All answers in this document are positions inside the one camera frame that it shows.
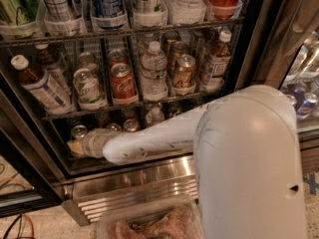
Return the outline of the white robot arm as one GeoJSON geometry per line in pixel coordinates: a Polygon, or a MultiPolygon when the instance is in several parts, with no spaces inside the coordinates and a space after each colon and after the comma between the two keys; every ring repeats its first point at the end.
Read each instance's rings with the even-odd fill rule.
{"type": "Polygon", "coordinates": [[[68,143],[113,164],[190,149],[204,239],[307,239],[296,113],[254,85],[137,132],[105,128],[68,143]]]}

